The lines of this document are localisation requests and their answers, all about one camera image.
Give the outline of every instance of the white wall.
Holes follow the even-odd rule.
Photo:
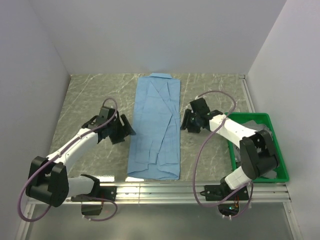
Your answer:
[[[304,239],[319,239],[320,1],[288,0],[249,74],[256,110],[270,114]]]
[[[31,160],[46,156],[69,75],[27,0],[0,7],[0,239],[14,239]]]
[[[30,0],[69,73],[248,73],[286,0]]]

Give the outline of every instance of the gray marble surface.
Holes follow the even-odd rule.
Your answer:
[[[132,123],[137,81],[139,77],[147,75],[149,74],[72,75],[50,152],[58,150],[78,132],[83,123],[97,115],[106,97],[115,98],[119,113],[125,114]],[[181,121],[188,103],[195,96],[208,90],[222,90],[231,94],[237,101],[236,112],[248,111],[241,80],[237,75],[184,73],[172,74],[172,77],[181,80]],[[232,106],[230,99],[220,93],[208,94],[205,99],[211,110],[227,112]],[[181,170],[178,181],[192,180],[196,155],[208,134],[207,130],[202,130],[199,134],[181,131]],[[116,182],[124,182],[127,178],[129,146],[130,137],[126,137],[125,142],[115,145],[112,145],[109,139],[105,139],[80,158],[69,175],[112,176]],[[196,180],[219,181],[231,171],[227,141],[215,135],[202,151]]]

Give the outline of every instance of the wire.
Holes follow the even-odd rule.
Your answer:
[[[247,182],[241,186],[239,186],[237,189],[235,189],[234,191],[232,191],[229,195],[227,195],[224,199],[222,199],[221,201],[219,202],[216,202],[216,203],[202,203],[200,202],[198,196],[197,196],[197,191],[196,191],[196,175],[197,175],[197,166],[198,166],[198,163],[199,163],[199,159],[200,159],[200,155],[202,153],[202,150],[204,149],[205,145],[207,144],[207,142],[213,137],[213,135],[215,135],[222,127],[223,125],[225,124],[228,116],[233,112],[235,111],[236,109],[236,106],[237,106],[237,102],[236,100],[231,96],[229,95],[228,93],[224,92],[224,91],[220,91],[220,90],[210,90],[210,91],[206,91],[198,96],[196,96],[195,99],[198,99],[199,97],[205,95],[205,94],[208,94],[208,93],[221,93],[221,94],[224,94],[226,95],[227,97],[229,97],[232,102],[233,102],[233,106],[230,108],[230,110],[228,111],[228,113],[226,114],[225,118],[222,120],[221,124],[215,129],[213,130],[209,136],[204,140],[204,142],[202,143],[202,145],[200,146],[200,149],[199,149],[199,152],[196,156],[196,159],[195,159],[195,164],[194,164],[194,168],[193,168],[193,175],[192,175],[192,191],[193,191],[193,195],[194,195],[194,198],[196,200],[196,202],[202,206],[202,207],[205,207],[205,208],[213,208],[213,207],[216,207],[220,204],[223,204],[226,200],[228,200],[232,195],[234,195],[235,193],[237,193],[238,191],[240,191],[243,187],[249,185],[250,183]],[[251,199],[252,199],[252,194],[253,194],[253,189],[254,189],[254,184],[251,183],[251,194],[250,194],[250,197],[249,197],[249,200],[246,204],[246,206],[244,207],[244,209],[238,213],[236,216],[242,214],[248,207],[249,207],[249,204],[251,202]]]
[[[115,108],[114,108],[115,111],[114,111],[113,115],[111,116],[111,118],[109,118],[109,119],[108,119],[106,122],[104,122],[103,124],[101,124],[101,125],[93,128],[93,129],[91,129],[91,130],[89,130],[89,131],[86,131],[86,132],[84,132],[83,134],[81,134],[80,136],[76,137],[74,140],[72,140],[67,146],[65,146],[65,147],[61,150],[60,154],[55,155],[52,159],[50,159],[48,162],[46,162],[46,163],[45,163],[43,166],[41,166],[37,171],[35,171],[34,174],[32,174],[32,175],[29,177],[29,179],[25,182],[25,184],[23,185],[22,190],[21,190],[21,192],[20,192],[20,194],[19,194],[18,203],[17,203],[17,212],[18,212],[19,217],[20,217],[22,220],[24,220],[24,221],[26,221],[26,222],[29,222],[29,223],[33,223],[33,222],[36,222],[36,221],[40,220],[41,218],[43,218],[43,217],[47,214],[47,212],[48,212],[49,209],[51,208],[51,205],[49,205],[48,208],[47,208],[40,216],[38,216],[38,217],[36,217],[36,218],[27,218],[27,217],[24,216],[24,214],[22,213],[22,210],[21,210],[21,201],[22,201],[22,198],[23,198],[23,195],[24,195],[24,192],[25,192],[26,188],[27,188],[28,185],[31,183],[31,181],[32,181],[41,171],[43,171],[49,164],[51,164],[52,162],[54,162],[55,160],[57,160],[62,154],[64,154],[64,153],[65,153],[71,146],[73,146],[78,140],[82,139],[82,138],[85,137],[86,135],[88,135],[88,134],[90,134],[90,133],[92,133],[92,132],[94,132],[94,131],[96,131],[96,130],[98,130],[98,129],[100,129],[100,128],[105,127],[108,123],[110,123],[110,122],[114,119],[114,117],[116,116],[117,111],[118,111],[118,104],[117,104],[117,102],[116,102],[116,100],[115,100],[114,98],[108,97],[108,98],[106,98],[106,99],[104,100],[104,102],[103,102],[103,104],[102,104],[103,107],[104,107],[104,105],[105,105],[105,102],[108,101],[108,100],[113,101],[113,102],[114,102],[114,105],[115,105]],[[116,207],[114,214],[111,215],[111,218],[116,214],[117,209],[118,209],[118,207]]]
[[[88,216],[83,216],[85,219],[88,219],[89,221],[92,221],[92,222],[103,222],[103,221],[106,221],[106,220],[109,220],[111,219],[114,215],[116,215],[117,211],[118,211],[118,205],[112,201],[112,200],[109,200],[109,199],[104,199],[104,198],[99,198],[99,197],[91,197],[91,196],[86,196],[86,195],[81,195],[82,197],[85,197],[87,199],[91,199],[91,200],[97,200],[97,201],[101,201],[101,202],[109,202],[109,203],[112,203],[114,206],[115,206],[115,210],[114,212],[106,217],[106,218],[102,218],[102,219],[95,219],[95,218],[90,218]]]

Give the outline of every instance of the blue cloth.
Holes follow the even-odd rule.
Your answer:
[[[180,175],[180,80],[170,74],[140,77],[135,93],[128,176],[177,180]]]

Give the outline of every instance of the green plastic basket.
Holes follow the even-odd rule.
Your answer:
[[[277,141],[275,130],[271,124],[270,117],[267,113],[248,113],[248,112],[234,112],[229,115],[229,118],[233,121],[244,124],[251,120],[254,120],[257,124],[265,124],[272,131],[272,138],[275,144],[276,151],[279,156],[279,166],[275,169],[277,173],[277,178],[268,179],[264,177],[259,177],[255,179],[253,182],[255,183],[285,183],[289,181],[289,174],[285,165],[284,158],[282,157],[280,147]],[[231,158],[232,170],[236,170],[236,158],[234,153],[234,148],[232,142],[228,141],[229,153]]]

